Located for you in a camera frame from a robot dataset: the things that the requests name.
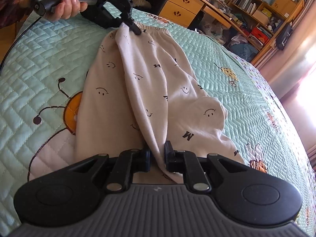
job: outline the metal screw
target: metal screw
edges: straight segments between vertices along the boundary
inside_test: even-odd
[[[109,183],[106,188],[109,190],[109,191],[120,191],[123,186],[120,185],[119,183]]]
[[[196,183],[193,189],[197,191],[207,191],[210,187],[206,183]]]

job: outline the beige pants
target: beige pants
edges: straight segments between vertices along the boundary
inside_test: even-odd
[[[165,173],[180,183],[181,175],[165,170],[164,144],[170,140],[175,150],[200,157],[219,153],[244,163],[222,133],[227,110],[198,84],[168,30],[138,25],[140,36],[123,24],[99,47],[79,107],[76,161],[98,153],[116,157],[146,141],[160,168],[146,174],[153,176],[150,182],[165,183]]]

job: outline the sleeve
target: sleeve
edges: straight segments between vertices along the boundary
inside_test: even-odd
[[[0,0],[0,28],[19,21],[27,11],[19,6],[20,0]]]

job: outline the elastic waistband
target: elastic waistband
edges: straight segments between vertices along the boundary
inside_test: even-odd
[[[168,29],[166,28],[163,28],[163,27],[152,27],[152,26],[146,26],[144,25],[143,23],[140,23],[140,22],[134,22],[139,28],[140,30],[144,31],[153,31],[153,32],[162,32],[162,33],[166,33],[168,35],[170,35],[170,32]]]

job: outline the bed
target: bed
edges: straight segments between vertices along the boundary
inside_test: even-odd
[[[111,4],[106,7],[114,16],[119,14]],[[146,25],[169,29],[201,88],[228,109],[225,135],[236,144],[236,152],[249,166],[300,190],[303,205],[296,224],[314,236],[315,174],[292,122],[260,73],[211,38],[138,10],[132,16]],[[31,14],[21,31],[36,18]],[[0,76],[1,235],[20,225],[13,196],[30,177],[30,162],[36,153],[69,127],[62,107],[80,95],[98,47],[110,31],[81,15],[55,23],[41,19],[8,56]],[[36,121],[39,113],[40,123]],[[64,136],[52,152],[73,145],[72,138]]]

